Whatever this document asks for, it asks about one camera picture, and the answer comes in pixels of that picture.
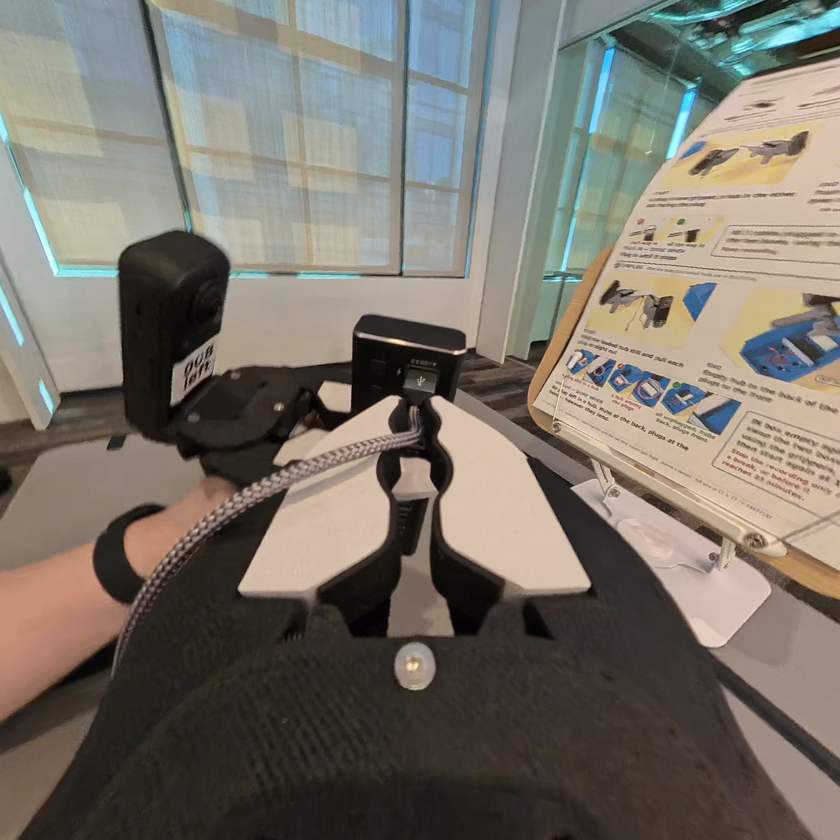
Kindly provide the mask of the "person's left forearm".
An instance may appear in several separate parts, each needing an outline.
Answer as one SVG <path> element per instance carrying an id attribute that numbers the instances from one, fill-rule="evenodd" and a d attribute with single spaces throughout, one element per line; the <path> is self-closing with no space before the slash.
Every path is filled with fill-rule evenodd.
<path id="1" fill-rule="evenodd" d="M 118 635 L 129 608 L 102 588 L 92 542 L 1 573 L 1 721 Z"/>

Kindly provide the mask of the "black usb hub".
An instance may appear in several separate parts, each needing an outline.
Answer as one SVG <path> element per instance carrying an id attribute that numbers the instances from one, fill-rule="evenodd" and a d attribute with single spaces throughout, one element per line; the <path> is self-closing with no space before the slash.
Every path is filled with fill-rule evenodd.
<path id="1" fill-rule="evenodd" d="M 455 400 L 467 352 L 466 335 L 456 329 L 365 314 L 352 339 L 351 415 L 361 416 L 362 440 L 405 434 L 420 427 L 423 437 L 404 450 L 409 466 L 430 461 L 438 490 L 448 487 L 451 454 L 439 439 L 441 400 Z"/>

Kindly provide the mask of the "white sign stand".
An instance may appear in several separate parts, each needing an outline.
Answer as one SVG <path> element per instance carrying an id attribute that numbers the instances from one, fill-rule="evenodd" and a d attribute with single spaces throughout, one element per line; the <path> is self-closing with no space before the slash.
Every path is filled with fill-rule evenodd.
<path id="1" fill-rule="evenodd" d="M 677 518 L 621 488 L 609 468 L 573 492 L 610 524 L 653 570 L 705 648 L 728 644 L 770 597 L 770 583 L 737 557 L 729 539 L 714 544 Z"/>

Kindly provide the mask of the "black wristband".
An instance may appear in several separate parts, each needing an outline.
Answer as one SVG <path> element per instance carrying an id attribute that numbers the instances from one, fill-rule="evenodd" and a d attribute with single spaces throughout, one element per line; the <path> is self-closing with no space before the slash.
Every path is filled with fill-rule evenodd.
<path id="1" fill-rule="evenodd" d="M 99 534 L 92 552 L 92 569 L 100 587 L 113 601 L 131 606 L 144 586 L 145 579 L 132 567 L 124 548 L 126 531 L 131 525 L 163 511 L 157 504 L 134 507 L 111 520 Z"/>

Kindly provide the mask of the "glass partition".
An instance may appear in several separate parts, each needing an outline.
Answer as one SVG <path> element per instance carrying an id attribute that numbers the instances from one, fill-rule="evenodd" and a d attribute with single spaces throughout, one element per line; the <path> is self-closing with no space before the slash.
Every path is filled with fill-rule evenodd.
<path id="1" fill-rule="evenodd" d="M 583 44 L 566 128 L 543 277 L 581 275 L 621 234 L 638 198 L 698 114 L 699 82 L 677 70 L 679 47 L 648 58 L 612 36 Z"/>

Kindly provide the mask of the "wooden backing board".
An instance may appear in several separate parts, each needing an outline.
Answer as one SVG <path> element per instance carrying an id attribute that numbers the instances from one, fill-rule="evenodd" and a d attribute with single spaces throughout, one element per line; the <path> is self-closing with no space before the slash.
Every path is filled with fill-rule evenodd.
<path id="1" fill-rule="evenodd" d="M 600 443 L 593 436 L 562 425 L 560 421 L 553 419 L 553 412 L 545 412 L 537 407 L 537 397 L 569 345 L 572 333 L 581 319 L 583 310 L 611 253 L 612 248 L 606 248 L 590 264 L 583 274 L 570 306 L 553 333 L 528 389 L 527 405 L 531 418 L 553 438 L 568 443 L 593 460 L 596 465 L 608 468 L 622 480 L 630 482 L 634 489 L 641 490 L 644 494 L 668 504 L 683 517 L 714 532 L 723 542 L 730 542 L 733 546 L 731 555 L 741 552 L 745 557 L 754 558 L 762 565 L 776 569 L 799 586 L 838 601 L 839 571 L 834 567 L 785 542 L 759 545 L 758 530 L 744 524 L 734 514 L 711 504 L 708 500 L 699 498 L 688 489 L 678 486 L 672 480 L 655 473 L 635 460 L 618 454 L 613 448 Z"/>

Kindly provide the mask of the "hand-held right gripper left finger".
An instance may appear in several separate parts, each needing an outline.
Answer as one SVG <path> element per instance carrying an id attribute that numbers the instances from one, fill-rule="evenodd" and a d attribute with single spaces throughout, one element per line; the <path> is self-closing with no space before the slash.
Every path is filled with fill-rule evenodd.
<path id="1" fill-rule="evenodd" d="M 334 606 L 354 636 L 384 636 L 402 575 L 399 450 L 290 488 L 238 584 L 250 601 Z"/>

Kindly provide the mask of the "person's left hand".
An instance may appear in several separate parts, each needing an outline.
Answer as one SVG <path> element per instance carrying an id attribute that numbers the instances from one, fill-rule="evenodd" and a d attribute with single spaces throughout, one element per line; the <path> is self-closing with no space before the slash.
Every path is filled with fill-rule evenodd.
<path id="1" fill-rule="evenodd" d="M 123 549 L 135 573 L 148 578 L 168 552 L 205 516 L 237 492 L 231 482 L 205 477 L 176 504 L 131 523 Z"/>

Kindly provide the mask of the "printed instruction sheet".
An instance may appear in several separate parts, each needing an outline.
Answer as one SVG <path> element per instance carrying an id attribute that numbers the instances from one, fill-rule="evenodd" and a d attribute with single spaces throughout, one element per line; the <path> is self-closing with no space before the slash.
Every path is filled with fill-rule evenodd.
<path id="1" fill-rule="evenodd" d="M 744 80 L 649 184 L 529 407 L 741 545 L 838 567 L 838 56 Z"/>

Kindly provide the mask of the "window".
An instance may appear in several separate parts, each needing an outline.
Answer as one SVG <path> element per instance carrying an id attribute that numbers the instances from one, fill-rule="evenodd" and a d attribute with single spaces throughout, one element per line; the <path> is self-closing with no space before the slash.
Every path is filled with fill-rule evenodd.
<path id="1" fill-rule="evenodd" d="M 1 2 L 55 277 L 181 228 L 245 277 L 464 277 L 492 2 Z"/>

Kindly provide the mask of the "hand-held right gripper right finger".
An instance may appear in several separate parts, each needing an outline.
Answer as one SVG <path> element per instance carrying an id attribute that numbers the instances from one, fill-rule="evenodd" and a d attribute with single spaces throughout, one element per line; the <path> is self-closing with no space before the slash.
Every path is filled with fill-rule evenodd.
<path id="1" fill-rule="evenodd" d="M 501 603 L 587 593 L 590 578 L 526 454 L 441 396 L 421 418 L 437 492 L 430 574 L 455 635 L 478 634 Z"/>

